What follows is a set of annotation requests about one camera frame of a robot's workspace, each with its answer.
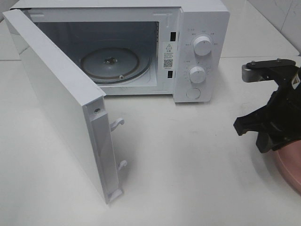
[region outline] open microwave door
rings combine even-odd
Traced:
[[[109,124],[105,93],[22,11],[4,17],[41,107],[109,203],[122,191],[111,140],[118,122]]]

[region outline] microwave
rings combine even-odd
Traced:
[[[109,203],[120,194],[105,95],[211,98],[228,26],[219,0],[20,0],[3,13],[49,121]]]

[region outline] white countertop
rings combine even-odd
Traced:
[[[222,57],[297,56],[299,52],[246,0],[222,0],[230,11]],[[20,59],[5,21],[0,23],[0,60]]]
[[[289,57],[301,64],[301,57]],[[282,179],[256,133],[233,122],[266,104],[272,81],[244,83],[222,58],[210,103],[172,96],[106,97],[124,195],[106,205],[51,128],[21,62],[0,62],[0,225],[299,226],[301,197]]]

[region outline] warning label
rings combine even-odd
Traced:
[[[295,75],[295,77],[293,77],[292,79],[292,87],[293,89],[296,89],[300,84],[300,78],[298,76],[298,74]]]
[[[174,43],[163,42],[163,62],[162,66],[164,69],[173,69],[174,67]]]

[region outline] pink object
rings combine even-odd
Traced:
[[[275,151],[275,156],[282,176],[301,193],[301,141]]]

